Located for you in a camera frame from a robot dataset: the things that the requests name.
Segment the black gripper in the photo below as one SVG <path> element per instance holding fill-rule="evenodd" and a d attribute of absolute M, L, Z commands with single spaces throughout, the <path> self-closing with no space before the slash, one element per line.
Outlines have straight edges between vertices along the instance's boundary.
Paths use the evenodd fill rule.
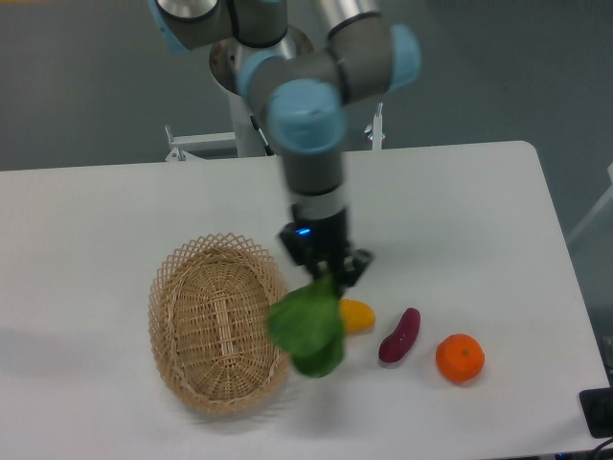
<path fill-rule="evenodd" d="M 320 219 L 299 216 L 297 204 L 291 205 L 293 221 L 279 233 L 287 254 L 296 266 L 302 266 L 313 280 L 323 277 L 320 267 L 325 260 L 330 268 L 336 293 L 352 288 L 374 260 L 374 253 L 350 247 L 348 208 Z"/>

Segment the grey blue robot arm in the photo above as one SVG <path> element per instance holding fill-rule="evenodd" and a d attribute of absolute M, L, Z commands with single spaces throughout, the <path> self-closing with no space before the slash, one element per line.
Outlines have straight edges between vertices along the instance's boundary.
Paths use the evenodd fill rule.
<path fill-rule="evenodd" d="M 373 256 L 349 237 L 344 108 L 418 77 L 416 34 L 387 23 L 376 1 L 322 1 L 325 48 L 291 57 L 281 51 L 289 36 L 284 1 L 153 1 L 149 8 L 174 50 L 225 39 L 246 50 L 235 90 L 283 162 L 292 221 L 280 239 L 314 279 L 330 276 L 338 293 L 353 287 Z"/>

